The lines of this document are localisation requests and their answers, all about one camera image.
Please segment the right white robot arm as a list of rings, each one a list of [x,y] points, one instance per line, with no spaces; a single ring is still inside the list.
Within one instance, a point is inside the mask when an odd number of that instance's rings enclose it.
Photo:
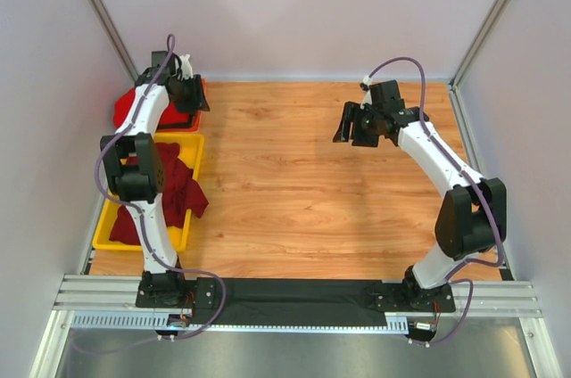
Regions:
[[[423,107],[409,107],[396,81],[360,84],[361,103],[347,102],[333,140],[376,147],[380,138],[406,152],[442,197],[434,225],[435,244],[410,266],[401,296],[410,305],[441,294],[451,277],[481,254],[499,249],[506,239],[507,189],[499,178],[486,178],[443,141]]]

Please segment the bright red t shirt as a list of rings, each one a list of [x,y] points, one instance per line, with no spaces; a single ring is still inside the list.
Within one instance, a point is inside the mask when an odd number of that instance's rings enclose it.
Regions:
[[[135,89],[131,88],[115,102],[112,123],[116,128],[123,124],[134,100]],[[192,121],[193,117],[190,114],[178,111],[175,105],[170,103],[161,115],[158,128],[188,128],[192,126]]]

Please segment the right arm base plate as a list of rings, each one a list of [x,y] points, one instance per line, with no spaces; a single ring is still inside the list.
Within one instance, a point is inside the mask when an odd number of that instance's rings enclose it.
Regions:
[[[456,311],[449,284],[433,289],[421,289],[414,285],[383,283],[377,281],[364,289],[363,295],[372,302],[372,307],[382,312],[435,311],[451,313]]]

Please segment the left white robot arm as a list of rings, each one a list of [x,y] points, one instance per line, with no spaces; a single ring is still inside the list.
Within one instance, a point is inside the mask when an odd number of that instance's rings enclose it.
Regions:
[[[162,210],[166,175],[154,135],[170,105],[193,117],[211,110],[205,83],[192,68],[190,57],[172,51],[152,53],[152,64],[135,83],[134,100],[112,136],[100,140],[95,164],[103,170],[109,200],[133,218],[144,254],[138,294],[146,300],[179,298],[186,279]]]

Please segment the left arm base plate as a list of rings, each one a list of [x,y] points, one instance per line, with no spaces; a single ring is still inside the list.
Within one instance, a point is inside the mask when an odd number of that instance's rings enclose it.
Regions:
[[[221,301],[222,288],[213,278],[166,283],[157,288],[141,283],[137,289],[135,305],[138,308],[197,308],[215,309]]]

